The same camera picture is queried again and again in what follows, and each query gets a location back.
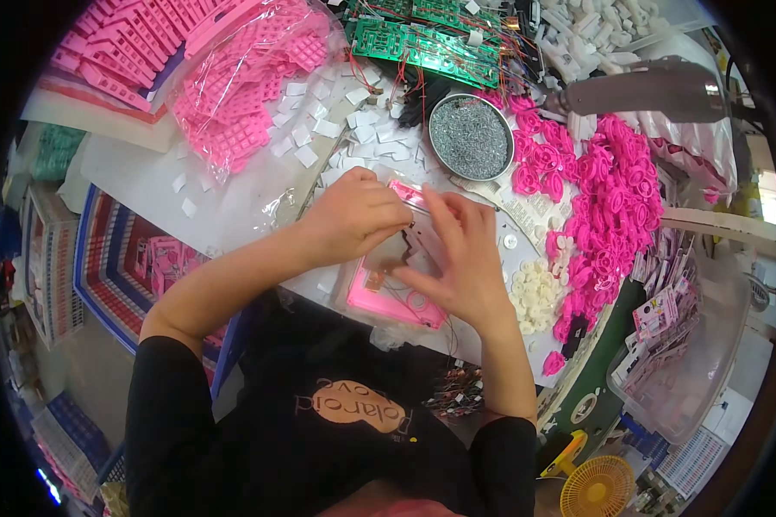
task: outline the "white table surface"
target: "white table surface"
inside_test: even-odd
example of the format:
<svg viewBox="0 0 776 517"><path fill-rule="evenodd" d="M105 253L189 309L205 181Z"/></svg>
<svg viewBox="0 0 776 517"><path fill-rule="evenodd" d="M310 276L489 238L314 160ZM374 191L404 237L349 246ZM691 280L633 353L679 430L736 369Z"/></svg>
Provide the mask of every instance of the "white table surface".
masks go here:
<svg viewBox="0 0 776 517"><path fill-rule="evenodd" d="M330 110L328 120L341 122L344 127L345 117L356 110L344 98L344 93L357 87L358 83L353 78L337 77L331 97L323 102ZM272 112L275 112L275 106L276 103L270 108ZM282 129L271 128L271 142L290 134L299 120L308 124L309 129L312 128L311 117L300 112ZM417 126L415 130L421 135L422 127ZM263 149L253 157L244 171L231 176L223 187L205 191L198 179L204 164L193 153L178 159L175 148L169 153L160 154L123 140L92 135L86 145L81 173L98 188L164 232L199 252L215 257L268 235L276 226L295 221L309 198L317 176L325 171L335 143L335 139L313 133L310 145L319 160L309 169L294 158L295 147L281 158ZM459 190L448 180L445 171L434 168L434 160L428 163L416 161L414 154L412 150L411 158L402 161L393 161L389 156L383 156L379 163L405 174L409 184L428 182L440 191ZM171 184L182 173L187 178L186 186L174 193ZM468 196L486 202L475 194ZM188 218L181 209L185 198L197 206L193 218ZM278 210L271 211L269 208L275 206L277 200L281 200ZM538 253L505 212L497 212L497 222L502 269L507 272L510 285L511 274L519 269L523 261L537 259ZM508 234L517 236L518 244L512 250L502 244L502 238ZM322 283L325 289L332 287L338 271L339 266L309 271L282 285L320 305L331 307L330 295L320 289L319 284ZM457 336L456 343L452 343L451 329L444 326L439 332L426 334L413 344L442 353L447 353L450 347L455 357L480 365L479 336L465 322L454 316L451 319ZM552 387L562 374L544 377L543 363L549 352L560 351L561 343L550 332L525 336L525 346L533 341L535 343L528 355L535 382Z"/></svg>

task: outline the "black t-shirt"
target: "black t-shirt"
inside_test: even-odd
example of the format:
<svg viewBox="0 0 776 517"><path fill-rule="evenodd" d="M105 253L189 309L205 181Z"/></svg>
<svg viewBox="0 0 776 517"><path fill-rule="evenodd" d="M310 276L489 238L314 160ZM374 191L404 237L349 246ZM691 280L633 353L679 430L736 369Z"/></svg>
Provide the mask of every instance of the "black t-shirt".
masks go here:
<svg viewBox="0 0 776 517"><path fill-rule="evenodd" d="M131 514L315 515L373 480L472 517L534 512L532 423L497 419L467 451L427 409L360 375L294 367L216 424L195 355L146 339L126 414Z"/></svg>

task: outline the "clear plastic container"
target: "clear plastic container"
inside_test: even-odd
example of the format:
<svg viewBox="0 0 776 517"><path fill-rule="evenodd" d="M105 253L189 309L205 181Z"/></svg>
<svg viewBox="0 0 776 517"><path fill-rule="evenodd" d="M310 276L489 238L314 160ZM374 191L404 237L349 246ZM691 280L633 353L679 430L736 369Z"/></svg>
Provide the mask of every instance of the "clear plastic container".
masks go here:
<svg viewBox="0 0 776 517"><path fill-rule="evenodd" d="M697 256L696 263L704 307L686 355L654 372L631 396L611 375L626 356L625 347L607 371L607 386L624 401L624 409L672 444L686 442L707 416L732 368L750 305L748 284L734 262Z"/></svg>
<svg viewBox="0 0 776 517"><path fill-rule="evenodd" d="M635 52L636 50L666 40L673 34L691 32L715 25L713 18L697 0L651 0L658 4L659 17L670 23L663 32L656 32L633 41L616 52Z"/></svg>

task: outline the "person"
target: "person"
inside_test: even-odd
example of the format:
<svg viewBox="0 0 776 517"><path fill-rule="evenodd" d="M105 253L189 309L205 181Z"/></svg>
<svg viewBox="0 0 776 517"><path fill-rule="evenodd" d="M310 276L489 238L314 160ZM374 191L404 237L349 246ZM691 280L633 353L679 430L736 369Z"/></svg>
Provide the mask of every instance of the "person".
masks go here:
<svg viewBox="0 0 776 517"><path fill-rule="evenodd" d="M147 314L125 425L133 517L534 512L535 384L501 278L495 211L423 193L448 266L439 279L407 266L392 274L482 340L485 409L470 449L419 401L332 359L265 377L214 422L203 338L263 291L363 256L412 221L393 190L356 167L299 222L198 267Z"/></svg>

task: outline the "green circuit board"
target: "green circuit board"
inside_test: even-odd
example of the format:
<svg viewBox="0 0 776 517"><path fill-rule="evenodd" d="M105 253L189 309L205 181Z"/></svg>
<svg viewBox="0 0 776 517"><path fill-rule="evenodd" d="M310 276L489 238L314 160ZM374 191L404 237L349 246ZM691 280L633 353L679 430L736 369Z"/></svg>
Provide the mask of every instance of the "green circuit board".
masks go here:
<svg viewBox="0 0 776 517"><path fill-rule="evenodd" d="M356 56L405 61L476 88L497 88L498 50L416 25L363 18L352 35Z"/></svg>
<svg viewBox="0 0 776 517"><path fill-rule="evenodd" d="M466 11L466 3L461 0L414 0L411 15L426 22L440 23L466 34L481 26L484 31L497 34L501 30L500 17L480 10L477 14Z"/></svg>
<svg viewBox="0 0 776 517"><path fill-rule="evenodd" d="M388 20L405 20L411 17L411 4L412 0L351 0L342 20L374 15Z"/></svg>

